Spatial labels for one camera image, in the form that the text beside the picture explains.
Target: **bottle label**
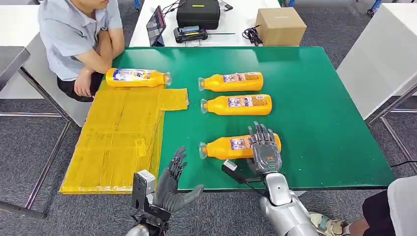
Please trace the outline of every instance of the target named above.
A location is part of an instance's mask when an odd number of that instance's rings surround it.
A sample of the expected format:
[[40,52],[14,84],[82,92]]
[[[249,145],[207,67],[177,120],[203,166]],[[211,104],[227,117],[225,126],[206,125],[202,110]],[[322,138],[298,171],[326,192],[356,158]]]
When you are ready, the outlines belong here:
[[267,102],[265,95],[253,95],[245,97],[229,97],[229,107],[264,106]]
[[224,82],[241,82],[245,80],[259,79],[259,72],[235,73],[231,75],[223,75]]
[[249,137],[248,138],[237,138],[230,140],[230,147],[232,150],[242,150],[246,148],[251,148]]
[[150,78],[153,70],[142,69],[116,69],[113,72],[113,80],[117,81],[143,81]]

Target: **plastic bottle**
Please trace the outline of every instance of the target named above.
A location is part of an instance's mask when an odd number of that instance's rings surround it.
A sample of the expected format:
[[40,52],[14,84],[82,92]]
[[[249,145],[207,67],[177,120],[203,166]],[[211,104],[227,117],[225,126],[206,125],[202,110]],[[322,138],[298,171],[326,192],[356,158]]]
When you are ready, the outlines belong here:
[[155,87],[162,84],[170,85],[172,78],[169,72],[111,68],[106,73],[106,81],[112,87]]
[[261,72],[235,73],[231,75],[212,75],[208,78],[198,79],[200,91],[205,89],[214,92],[226,91],[259,91],[264,84]]
[[[200,158],[205,159],[208,156],[220,160],[252,158],[249,137],[250,135],[223,137],[208,144],[200,143]],[[278,150],[281,152],[279,136],[274,133],[274,137]]]
[[201,112],[213,112],[218,115],[268,115],[272,109],[272,100],[266,94],[220,96],[213,100],[201,99]]

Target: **cable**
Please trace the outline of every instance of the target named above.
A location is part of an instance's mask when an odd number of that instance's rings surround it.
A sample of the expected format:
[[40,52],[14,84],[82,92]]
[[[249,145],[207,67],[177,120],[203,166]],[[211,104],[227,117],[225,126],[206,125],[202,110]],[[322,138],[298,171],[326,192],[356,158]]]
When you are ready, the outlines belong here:
[[208,33],[208,34],[229,35],[229,34],[235,34],[235,33]]
[[130,214],[130,216],[136,221],[138,222],[138,219],[135,217],[135,215],[139,212],[139,209],[136,209],[136,211],[132,214]]
[[407,163],[417,163],[417,161],[404,161],[404,162],[392,165],[391,167],[397,167],[397,166],[401,166],[401,165],[404,165],[404,164],[407,164]]
[[248,182],[245,182],[251,189],[255,190],[257,193],[261,194],[262,196],[264,195],[263,193],[261,193],[258,189],[254,188],[252,185],[250,185]]
[[164,18],[165,18],[165,16],[166,16],[168,13],[175,11],[175,9],[177,9],[177,8],[181,7],[181,6],[182,6],[182,5],[184,5],[186,2],[187,2],[187,0],[176,0],[174,3],[172,3],[172,4],[170,4],[170,5],[166,6],[166,7],[164,7],[164,8],[162,9],[162,14],[164,15]]
[[260,43],[262,43],[262,40],[259,38],[258,32],[256,31],[256,27],[260,25],[257,25],[252,28],[247,28],[242,33],[242,37],[249,39],[250,43],[255,44],[255,46],[258,46]]

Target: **gray shirt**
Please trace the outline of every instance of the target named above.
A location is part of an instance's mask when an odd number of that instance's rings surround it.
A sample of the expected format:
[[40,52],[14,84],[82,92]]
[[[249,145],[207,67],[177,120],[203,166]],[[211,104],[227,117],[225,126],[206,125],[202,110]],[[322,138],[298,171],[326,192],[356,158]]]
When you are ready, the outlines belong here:
[[71,0],[44,0],[39,7],[39,29],[50,69],[63,81],[73,81],[84,66],[74,56],[95,48],[101,29],[122,28],[119,4],[110,0],[95,10],[95,20]]

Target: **metal table frame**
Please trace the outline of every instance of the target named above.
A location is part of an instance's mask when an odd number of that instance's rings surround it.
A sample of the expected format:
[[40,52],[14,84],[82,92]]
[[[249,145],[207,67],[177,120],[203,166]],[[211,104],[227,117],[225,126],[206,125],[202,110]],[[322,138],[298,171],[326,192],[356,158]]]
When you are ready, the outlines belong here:
[[64,125],[63,130],[61,131],[60,136],[58,137],[57,142],[55,143],[54,148],[52,149],[51,154],[48,157],[48,160],[35,184],[35,186],[32,189],[32,192],[29,195],[29,199],[26,202],[25,206],[17,206],[10,203],[6,203],[3,201],[0,201],[0,209],[16,213],[19,215],[29,216],[33,218],[45,218],[47,215],[44,212],[32,210],[31,207],[33,206],[33,203],[36,199],[37,194],[39,193],[39,190],[46,178],[46,175],[49,172],[49,169],[51,168],[51,165],[55,159],[55,156],[57,155],[59,148],[65,138],[65,135],[67,134],[69,127],[71,124],[74,125],[74,127],[78,127],[74,120],[63,110],[63,108],[45,91],[45,89],[34,79],[34,77],[23,67],[23,63],[29,58],[30,53],[24,49],[24,54],[27,54],[27,58],[24,60],[21,60],[19,62],[20,66],[17,70],[19,74],[38,92],[40,93],[47,101],[49,101],[57,110],[58,113],[21,113],[21,112],[0,112],[0,117],[44,117],[44,118],[59,118],[62,117],[66,120],[66,123]]
[[[413,77],[412,80],[417,79],[417,74]],[[413,161],[414,159],[411,157],[410,153],[404,146],[401,139],[398,137],[398,135],[395,133],[392,126],[389,124],[388,120],[385,118],[385,116],[388,113],[417,113],[417,109],[398,109],[397,107],[404,103],[408,98],[410,98],[414,93],[417,92],[417,84],[415,84],[413,87],[411,87],[409,90],[407,90],[403,95],[401,95],[397,100],[395,100],[393,103],[391,103],[388,107],[383,109],[381,112],[379,112],[371,121],[368,122],[368,125],[370,126],[372,123],[374,123],[377,119],[381,119],[382,123],[387,128],[390,135],[394,138],[397,145],[400,147],[402,153],[404,154],[406,161]],[[417,174],[417,167],[416,165],[411,164],[414,172]]]

